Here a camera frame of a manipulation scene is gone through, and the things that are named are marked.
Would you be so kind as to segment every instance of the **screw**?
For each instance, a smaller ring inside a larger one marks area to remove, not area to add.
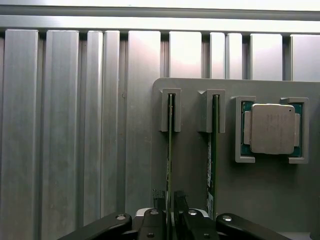
[[[126,219],[125,215],[123,214],[119,214],[115,217],[117,220],[123,220],[123,219]]]
[[[231,222],[231,220],[232,220],[232,218],[227,215],[222,216],[222,219],[225,220],[226,222]]]
[[[191,215],[191,216],[194,216],[194,215],[197,215],[197,211],[191,209],[188,211],[188,213]]]

